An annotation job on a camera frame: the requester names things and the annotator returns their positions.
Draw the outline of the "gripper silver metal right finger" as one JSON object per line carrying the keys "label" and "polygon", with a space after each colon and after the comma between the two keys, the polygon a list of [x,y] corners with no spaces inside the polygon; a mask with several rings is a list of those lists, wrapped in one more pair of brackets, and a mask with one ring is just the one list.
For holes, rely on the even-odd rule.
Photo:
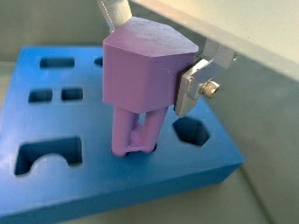
{"label": "gripper silver metal right finger", "polygon": [[200,57],[184,69],[178,80],[176,99],[174,111],[184,117],[196,106],[202,96],[212,98],[220,84],[214,80],[236,61],[238,53],[208,39]]}

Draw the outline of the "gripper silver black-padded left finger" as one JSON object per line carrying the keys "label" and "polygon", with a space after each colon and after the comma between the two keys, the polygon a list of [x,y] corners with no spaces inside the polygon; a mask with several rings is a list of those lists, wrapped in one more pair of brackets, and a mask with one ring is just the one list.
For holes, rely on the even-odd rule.
{"label": "gripper silver black-padded left finger", "polygon": [[107,21],[109,31],[113,32],[132,17],[128,0],[97,0],[97,6]]}

